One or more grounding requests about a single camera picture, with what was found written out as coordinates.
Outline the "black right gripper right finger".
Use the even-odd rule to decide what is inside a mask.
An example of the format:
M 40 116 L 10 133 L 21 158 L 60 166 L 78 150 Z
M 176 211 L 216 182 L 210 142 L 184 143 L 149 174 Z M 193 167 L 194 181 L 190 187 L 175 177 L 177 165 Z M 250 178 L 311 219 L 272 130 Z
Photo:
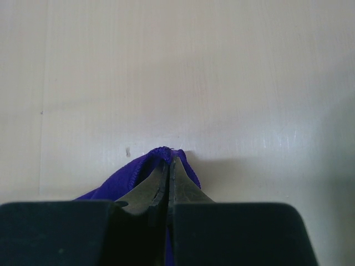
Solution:
M 213 203 L 213 200 L 188 177 L 179 157 L 173 158 L 169 171 L 168 222 L 173 221 L 174 207 L 177 204 Z

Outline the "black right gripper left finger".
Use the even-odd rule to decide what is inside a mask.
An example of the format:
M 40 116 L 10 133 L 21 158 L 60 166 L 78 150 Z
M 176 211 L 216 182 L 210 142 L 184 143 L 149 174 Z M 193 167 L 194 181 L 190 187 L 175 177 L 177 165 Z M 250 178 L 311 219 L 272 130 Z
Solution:
M 124 214 L 147 224 L 159 224 L 166 210 L 169 165 L 160 161 L 151 174 L 125 196 L 115 201 Z

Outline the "purple towel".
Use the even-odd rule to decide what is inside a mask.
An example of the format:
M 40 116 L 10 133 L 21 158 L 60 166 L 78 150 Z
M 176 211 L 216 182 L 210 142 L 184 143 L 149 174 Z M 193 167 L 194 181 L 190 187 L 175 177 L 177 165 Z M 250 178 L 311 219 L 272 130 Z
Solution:
M 170 166 L 176 158 L 181 160 L 190 181 L 200 188 L 183 150 L 158 147 L 78 197 L 112 203 L 99 265 L 175 264 L 168 201 Z

